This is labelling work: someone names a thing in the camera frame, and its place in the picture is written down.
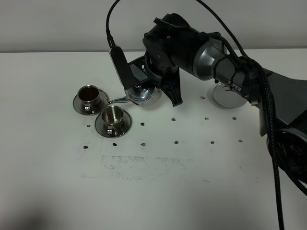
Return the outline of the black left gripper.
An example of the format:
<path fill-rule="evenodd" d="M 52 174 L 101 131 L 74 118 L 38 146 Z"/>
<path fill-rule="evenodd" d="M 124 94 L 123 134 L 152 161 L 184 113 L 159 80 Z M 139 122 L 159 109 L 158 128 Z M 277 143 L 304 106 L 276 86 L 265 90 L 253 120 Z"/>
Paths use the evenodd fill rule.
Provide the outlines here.
<path fill-rule="evenodd" d="M 204 45 L 204 33 L 190 27 L 176 13 L 155 18 L 154 23 L 153 29 L 145 33 L 142 40 L 149 59 L 147 66 L 152 81 L 160 83 L 159 88 L 175 107 L 183 103 L 178 68 L 204 80 L 193 70 L 194 59 Z"/>

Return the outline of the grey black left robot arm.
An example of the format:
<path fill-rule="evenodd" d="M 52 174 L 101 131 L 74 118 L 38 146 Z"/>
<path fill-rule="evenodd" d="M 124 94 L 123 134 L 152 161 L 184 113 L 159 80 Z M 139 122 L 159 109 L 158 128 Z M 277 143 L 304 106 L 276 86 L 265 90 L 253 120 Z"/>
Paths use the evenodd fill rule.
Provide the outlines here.
<path fill-rule="evenodd" d="M 274 135 L 271 157 L 302 191 L 307 188 L 307 82 L 238 56 L 218 33 L 198 32 L 178 14 L 154 20 L 144 35 L 145 66 L 173 106 L 182 103 L 179 70 L 214 79 L 260 111 L 260 135 Z"/>

